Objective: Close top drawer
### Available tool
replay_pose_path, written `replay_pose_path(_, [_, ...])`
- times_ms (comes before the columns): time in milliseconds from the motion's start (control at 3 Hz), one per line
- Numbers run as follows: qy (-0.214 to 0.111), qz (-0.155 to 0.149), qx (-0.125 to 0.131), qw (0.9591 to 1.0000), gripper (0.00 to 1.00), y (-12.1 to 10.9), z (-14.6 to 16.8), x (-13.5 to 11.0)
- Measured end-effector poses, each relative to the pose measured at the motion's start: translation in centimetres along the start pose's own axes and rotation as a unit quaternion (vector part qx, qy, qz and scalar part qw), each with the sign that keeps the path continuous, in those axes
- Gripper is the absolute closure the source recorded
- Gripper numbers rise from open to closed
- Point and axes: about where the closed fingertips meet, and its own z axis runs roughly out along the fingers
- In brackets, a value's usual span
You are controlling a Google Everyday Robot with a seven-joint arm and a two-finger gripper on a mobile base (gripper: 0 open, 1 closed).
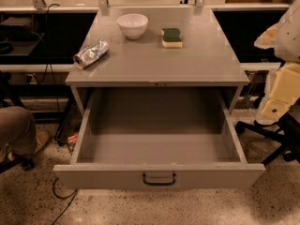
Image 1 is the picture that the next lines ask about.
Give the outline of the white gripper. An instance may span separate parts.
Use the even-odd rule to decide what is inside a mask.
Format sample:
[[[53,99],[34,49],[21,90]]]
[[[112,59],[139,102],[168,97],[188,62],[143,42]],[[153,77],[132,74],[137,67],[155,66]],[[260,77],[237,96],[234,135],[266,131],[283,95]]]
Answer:
[[[271,125],[277,122],[299,98],[298,63],[285,63],[279,70],[270,70],[255,120],[261,125]]]

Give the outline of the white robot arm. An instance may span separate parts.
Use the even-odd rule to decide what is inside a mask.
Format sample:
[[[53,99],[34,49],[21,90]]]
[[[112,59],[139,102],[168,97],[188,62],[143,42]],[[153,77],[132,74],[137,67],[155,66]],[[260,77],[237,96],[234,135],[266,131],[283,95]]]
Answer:
[[[254,46],[273,48],[283,61],[270,69],[255,120],[261,125],[277,122],[300,98],[300,1],[295,0],[280,20],[256,38]]]

